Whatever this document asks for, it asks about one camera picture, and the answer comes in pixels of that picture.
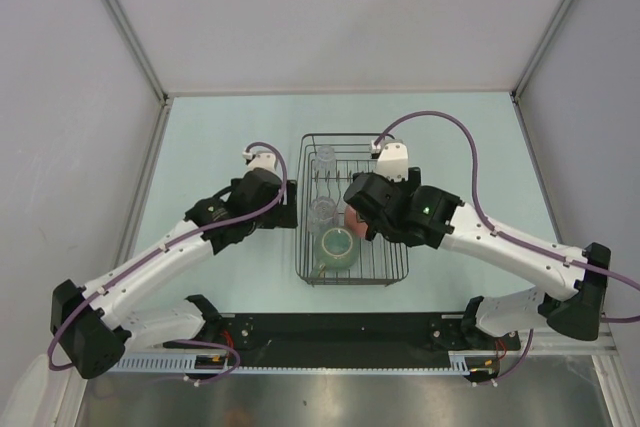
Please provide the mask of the pink ceramic mug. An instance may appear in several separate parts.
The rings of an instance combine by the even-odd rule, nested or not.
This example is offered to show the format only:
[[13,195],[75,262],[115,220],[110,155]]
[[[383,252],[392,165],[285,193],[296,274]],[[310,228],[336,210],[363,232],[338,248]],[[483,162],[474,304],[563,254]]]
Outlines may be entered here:
[[358,212],[347,205],[344,212],[344,226],[354,233],[360,239],[365,239],[368,224],[359,216]]

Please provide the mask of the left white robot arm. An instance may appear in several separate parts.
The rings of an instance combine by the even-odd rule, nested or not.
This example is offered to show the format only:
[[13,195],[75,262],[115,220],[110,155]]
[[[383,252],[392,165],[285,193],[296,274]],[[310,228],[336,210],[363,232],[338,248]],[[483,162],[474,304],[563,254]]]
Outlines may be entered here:
[[294,229],[297,184],[265,168],[247,171],[211,197],[197,201],[159,241],[116,269],[85,283],[60,283],[52,293],[47,355],[62,349],[75,369],[96,378],[128,352],[147,347],[211,348],[234,344],[218,310],[192,294],[166,310],[138,310],[150,294],[258,229]]

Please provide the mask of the dark wire dish rack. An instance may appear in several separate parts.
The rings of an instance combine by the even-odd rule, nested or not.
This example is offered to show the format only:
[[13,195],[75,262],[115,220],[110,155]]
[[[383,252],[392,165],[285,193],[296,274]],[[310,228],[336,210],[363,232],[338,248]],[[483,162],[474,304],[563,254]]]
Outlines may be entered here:
[[296,273],[312,286],[388,286],[408,276],[408,248],[381,236],[372,241],[355,236],[355,259],[345,267],[323,265],[315,247],[324,230],[348,228],[343,195],[355,175],[374,170],[370,140],[375,136],[374,133],[307,133],[301,138],[296,176],[299,220]]

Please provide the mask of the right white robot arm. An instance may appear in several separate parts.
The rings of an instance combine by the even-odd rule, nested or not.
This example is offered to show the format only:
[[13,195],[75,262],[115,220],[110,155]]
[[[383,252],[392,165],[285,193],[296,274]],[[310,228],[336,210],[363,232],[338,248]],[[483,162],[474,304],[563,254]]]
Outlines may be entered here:
[[381,235],[407,247],[457,252],[531,283],[515,294],[469,301],[461,323],[469,346],[484,348],[512,331],[542,326],[576,340],[597,339],[611,262],[608,247],[569,247],[505,225],[489,227],[472,204],[454,194],[376,173],[356,175],[343,199],[364,221],[369,238]]

